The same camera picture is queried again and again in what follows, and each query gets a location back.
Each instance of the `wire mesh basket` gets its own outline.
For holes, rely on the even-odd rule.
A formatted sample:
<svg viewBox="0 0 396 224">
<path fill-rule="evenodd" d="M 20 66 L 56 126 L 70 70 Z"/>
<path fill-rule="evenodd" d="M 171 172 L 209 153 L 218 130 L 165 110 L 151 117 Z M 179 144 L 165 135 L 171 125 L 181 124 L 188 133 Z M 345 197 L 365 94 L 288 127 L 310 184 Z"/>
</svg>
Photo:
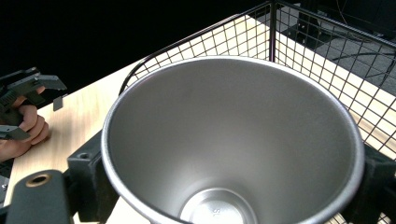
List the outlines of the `wire mesh basket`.
<svg viewBox="0 0 396 224">
<path fill-rule="evenodd" d="M 396 44 L 297 5 L 271 1 L 231 16 L 142 60 L 120 92 L 178 61 L 235 55 L 279 63 L 318 82 L 347 108 L 362 140 L 396 161 Z M 346 223 L 337 215 L 328 223 Z M 380 216 L 378 223 L 390 223 Z"/>
</svg>

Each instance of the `metal wire basket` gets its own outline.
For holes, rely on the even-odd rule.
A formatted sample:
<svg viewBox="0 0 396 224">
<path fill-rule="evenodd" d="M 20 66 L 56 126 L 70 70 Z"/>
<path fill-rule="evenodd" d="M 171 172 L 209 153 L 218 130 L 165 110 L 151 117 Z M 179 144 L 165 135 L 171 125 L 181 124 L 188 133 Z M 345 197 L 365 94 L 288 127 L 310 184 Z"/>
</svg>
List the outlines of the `metal wire basket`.
<svg viewBox="0 0 396 224">
<path fill-rule="evenodd" d="M 237 55 L 290 67 L 348 109 L 365 144 L 396 161 L 396 44 L 296 5 L 270 1 L 142 60 L 120 93 L 144 75 L 194 57 Z M 346 223 L 337 215 L 328 223 Z M 390 223 L 386 216 L 378 223 Z"/>
</svg>

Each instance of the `wooden table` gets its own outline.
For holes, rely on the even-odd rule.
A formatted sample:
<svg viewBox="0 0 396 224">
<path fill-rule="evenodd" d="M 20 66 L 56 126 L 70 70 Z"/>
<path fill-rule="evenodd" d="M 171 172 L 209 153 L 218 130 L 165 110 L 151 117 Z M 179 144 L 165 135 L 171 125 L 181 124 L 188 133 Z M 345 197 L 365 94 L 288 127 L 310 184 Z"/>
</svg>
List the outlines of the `wooden table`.
<svg viewBox="0 0 396 224">
<path fill-rule="evenodd" d="M 229 22 L 215 29 L 210 34 L 197 37 L 179 48 L 171 49 L 167 53 L 159 55 L 148 63 L 152 64 L 152 66 L 140 73 L 139 76 L 145 75 L 156 67 L 182 59 L 192 58 L 197 55 L 219 54 L 219 52 L 224 51 L 224 48 L 235 45 L 238 38 L 245 38 L 245 36 L 249 35 L 256 36 L 253 39 L 254 41 L 252 41 L 256 44 L 256 47 L 249 49 L 247 54 L 251 51 L 257 52 L 259 49 L 269 48 L 268 42 L 266 42 L 269 38 L 268 27 L 246 16 Z M 362 137 L 376 148 L 383 146 L 381 151 L 395 159 L 396 154 L 394 151 L 396 145 L 393 140 L 387 141 L 388 135 L 386 135 L 386 133 L 392 133 L 396 130 L 395 97 L 379 90 L 374 85 L 349 73 L 347 70 L 336 66 L 315 52 L 287 39 L 285 36 L 279 33 L 276 35 L 276 62 L 286 64 L 313 78 L 336 95 L 347 107 L 352 109 L 354 109 L 354 106 L 357 107 L 351 111 L 351 115 L 358 123 Z M 233 50 L 228 50 L 227 54 L 238 55 L 238 51 L 240 52 L 247 45 L 241 44 Z M 257 55 L 257 58 L 264 59 L 268 56 L 267 54 L 268 50 L 263 51 L 263 54 Z M 10 203 L 15 184 L 25 176 L 46 169 L 57 169 L 62 172 L 67 169 L 67 157 L 102 129 L 107 111 L 118 97 L 121 82 L 135 65 L 136 63 L 133 63 L 108 77 L 104 77 L 79 91 L 67 95 L 64 97 L 64 107 L 56 112 L 52 111 L 52 105 L 39 110 L 39 114 L 46 118 L 49 123 L 51 138 L 34 146 L 25 155 L 15 160 L 5 204 Z M 356 96 L 353 101 L 348 96 L 349 94 Z M 370 108 L 370 111 L 374 111 L 377 114 L 384 114 L 384 118 L 393 120 L 393 122 L 391 124 L 386 123 L 381 127 L 381 120 L 378 121 L 376 116 L 364 112 L 360 114 L 359 104 L 356 103 L 366 105 Z M 382 106 L 375 106 L 376 103 L 381 103 Z M 125 222 L 149 223 L 126 204 L 123 199 L 119 199 L 107 223 Z"/>
</svg>

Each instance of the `metal cup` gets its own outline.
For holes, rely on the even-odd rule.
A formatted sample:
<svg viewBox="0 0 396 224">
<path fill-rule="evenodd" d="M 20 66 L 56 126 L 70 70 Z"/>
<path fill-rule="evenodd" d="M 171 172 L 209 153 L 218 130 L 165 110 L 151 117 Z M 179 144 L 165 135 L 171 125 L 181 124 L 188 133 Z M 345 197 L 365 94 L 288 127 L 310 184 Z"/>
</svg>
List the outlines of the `metal cup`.
<svg viewBox="0 0 396 224">
<path fill-rule="evenodd" d="M 102 153 L 154 223 L 319 223 L 356 192 L 363 144 L 340 102 L 284 66 L 218 56 L 139 79 L 110 109 Z"/>
</svg>

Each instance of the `black background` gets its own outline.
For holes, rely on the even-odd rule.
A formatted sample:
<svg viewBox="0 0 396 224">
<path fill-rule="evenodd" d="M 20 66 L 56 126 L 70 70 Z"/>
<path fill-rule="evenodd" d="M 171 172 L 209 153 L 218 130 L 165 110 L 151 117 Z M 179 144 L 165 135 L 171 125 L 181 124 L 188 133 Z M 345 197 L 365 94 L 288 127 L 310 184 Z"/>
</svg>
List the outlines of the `black background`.
<svg viewBox="0 0 396 224">
<path fill-rule="evenodd" d="M 71 93 L 261 2 L 1 1 L 0 76 L 35 66 Z"/>
</svg>

